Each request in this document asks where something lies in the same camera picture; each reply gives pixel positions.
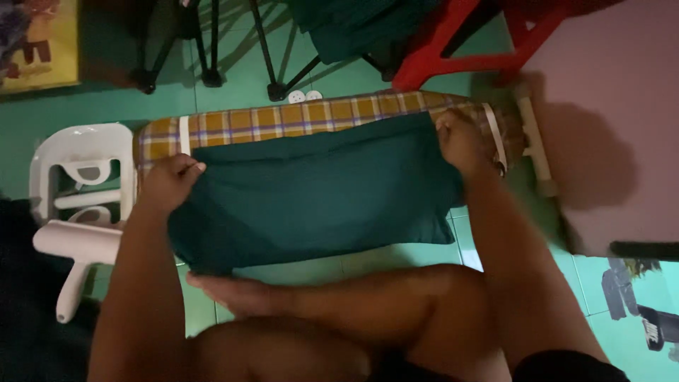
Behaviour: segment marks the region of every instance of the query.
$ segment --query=white strap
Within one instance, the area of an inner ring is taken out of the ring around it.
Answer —
[[[189,117],[179,117],[179,149],[182,154],[191,155],[189,144]]]
[[[502,136],[500,135],[498,121],[495,119],[495,113],[493,112],[493,108],[487,103],[482,103],[482,105],[485,110],[485,116],[488,119],[488,125],[490,125],[490,132],[493,133],[495,148],[498,150],[498,160],[504,166],[503,172],[507,171],[507,155],[504,152],[504,144],[502,144]]]

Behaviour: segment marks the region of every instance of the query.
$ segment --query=hand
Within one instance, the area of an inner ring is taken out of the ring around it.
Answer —
[[[137,205],[150,207],[169,216],[191,193],[206,165],[186,154],[177,154],[156,162],[144,179]]]
[[[460,170],[463,177],[471,176],[484,163],[479,131],[448,109],[436,120],[441,155]]]

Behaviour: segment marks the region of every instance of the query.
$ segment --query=dark green fabric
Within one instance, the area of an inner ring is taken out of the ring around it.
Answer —
[[[196,272],[454,242],[445,219],[461,176],[428,113],[192,154],[207,170],[168,227]]]
[[[370,53],[376,44],[417,32],[439,0],[289,0],[293,19],[309,32],[324,64]]]

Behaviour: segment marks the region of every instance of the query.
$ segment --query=person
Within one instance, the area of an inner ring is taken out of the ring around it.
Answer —
[[[484,273],[439,264],[300,287],[189,273],[236,320],[185,338],[167,219],[206,166],[180,154],[151,170],[126,223],[88,379],[626,380],[480,154],[478,132],[452,110],[436,125],[463,176]]]

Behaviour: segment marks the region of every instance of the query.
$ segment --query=ironing board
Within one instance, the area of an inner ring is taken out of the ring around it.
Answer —
[[[134,140],[139,186],[156,160],[182,152],[182,124],[187,126],[185,144],[192,150],[197,147],[341,131],[422,111],[428,111],[432,119],[436,120],[448,108],[457,109],[478,126],[489,159],[498,160],[498,139],[504,151],[506,169],[511,168],[523,155],[527,140],[519,116],[453,94],[387,90],[292,105],[212,111],[153,121],[141,129]]]

